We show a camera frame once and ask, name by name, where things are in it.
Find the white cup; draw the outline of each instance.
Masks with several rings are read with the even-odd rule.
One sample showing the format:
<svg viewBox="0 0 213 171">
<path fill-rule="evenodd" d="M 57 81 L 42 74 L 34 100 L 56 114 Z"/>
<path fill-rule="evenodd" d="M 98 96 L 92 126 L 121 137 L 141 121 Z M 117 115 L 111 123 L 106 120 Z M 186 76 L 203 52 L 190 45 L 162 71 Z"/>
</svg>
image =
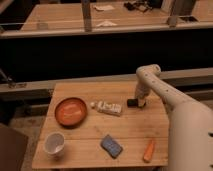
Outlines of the white cup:
<svg viewBox="0 0 213 171">
<path fill-rule="evenodd" d="M 60 157 L 63 155 L 65 139 L 60 132 L 53 132 L 49 134 L 44 142 L 44 151 L 53 157 Z"/>
</svg>

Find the table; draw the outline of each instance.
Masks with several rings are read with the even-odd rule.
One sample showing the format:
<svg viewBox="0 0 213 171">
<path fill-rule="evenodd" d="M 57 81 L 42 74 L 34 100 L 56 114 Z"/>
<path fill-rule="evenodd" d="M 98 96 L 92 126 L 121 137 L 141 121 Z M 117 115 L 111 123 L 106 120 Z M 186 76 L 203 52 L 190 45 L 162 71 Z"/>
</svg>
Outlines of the table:
<svg viewBox="0 0 213 171">
<path fill-rule="evenodd" d="M 143 109 L 128 108 L 126 100 L 134 97 L 135 86 L 135 81 L 56 84 L 32 167 L 56 169 L 167 165 L 169 121 L 164 105 L 152 92 L 147 97 L 147 105 Z M 56 105 L 68 97 L 81 98 L 88 109 L 87 118 L 74 129 L 63 128 L 54 117 Z M 98 100 L 122 104 L 122 116 L 111 116 L 91 109 L 90 102 Z M 60 160 L 51 159 L 43 151 L 45 137 L 54 131 L 62 132 L 66 139 L 66 151 Z M 112 159 L 100 146 L 101 139 L 107 134 L 124 148 L 117 159 Z M 156 148 L 152 161 L 144 163 L 143 153 L 153 137 L 156 139 Z"/>
<path fill-rule="evenodd" d="M 117 26 L 137 26 L 148 24 L 166 23 L 168 14 L 160 9 L 147 11 L 146 13 L 128 11 L 120 2 L 91 3 L 92 26 L 105 20 L 109 20 Z M 96 11 L 93 6 L 112 5 L 115 9 L 110 11 Z M 49 29 L 77 29 L 84 28 L 81 3 L 74 4 L 39 4 L 36 5 L 21 30 L 36 30 L 37 22 L 45 22 Z"/>
<path fill-rule="evenodd" d="M 5 9 L 7 9 L 8 6 L 13 2 L 14 0 L 1 0 L 0 1 L 0 14 L 4 12 Z"/>
</svg>

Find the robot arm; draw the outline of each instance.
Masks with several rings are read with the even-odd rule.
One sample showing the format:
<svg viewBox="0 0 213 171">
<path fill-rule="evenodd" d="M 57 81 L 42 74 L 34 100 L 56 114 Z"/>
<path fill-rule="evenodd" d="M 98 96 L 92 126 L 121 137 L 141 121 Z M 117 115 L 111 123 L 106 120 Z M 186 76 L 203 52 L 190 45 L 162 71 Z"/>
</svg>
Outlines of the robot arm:
<svg viewBox="0 0 213 171">
<path fill-rule="evenodd" d="M 168 171 L 212 171 L 213 111 L 160 80 L 158 65 L 139 67 L 136 98 L 152 89 L 171 108 Z"/>
</svg>

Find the orange carrot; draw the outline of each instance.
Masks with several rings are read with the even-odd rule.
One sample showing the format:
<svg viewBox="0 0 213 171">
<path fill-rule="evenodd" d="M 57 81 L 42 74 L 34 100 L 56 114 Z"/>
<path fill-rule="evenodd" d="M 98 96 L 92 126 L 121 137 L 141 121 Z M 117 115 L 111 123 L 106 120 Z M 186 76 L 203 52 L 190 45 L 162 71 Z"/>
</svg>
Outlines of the orange carrot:
<svg viewBox="0 0 213 171">
<path fill-rule="evenodd" d="M 154 150 L 155 150 L 155 139 L 151 139 L 143 155 L 144 162 L 149 163 L 152 160 Z"/>
</svg>

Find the orange bowl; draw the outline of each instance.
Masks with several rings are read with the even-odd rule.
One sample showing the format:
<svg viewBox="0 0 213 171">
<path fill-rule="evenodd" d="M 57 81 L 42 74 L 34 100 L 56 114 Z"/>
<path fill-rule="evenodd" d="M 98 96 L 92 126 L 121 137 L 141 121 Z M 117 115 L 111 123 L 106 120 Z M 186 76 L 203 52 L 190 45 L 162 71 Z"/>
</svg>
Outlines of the orange bowl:
<svg viewBox="0 0 213 171">
<path fill-rule="evenodd" d="M 55 109 L 55 118 L 63 126 L 79 124 L 87 116 L 87 107 L 80 98 L 72 97 L 62 100 Z"/>
</svg>

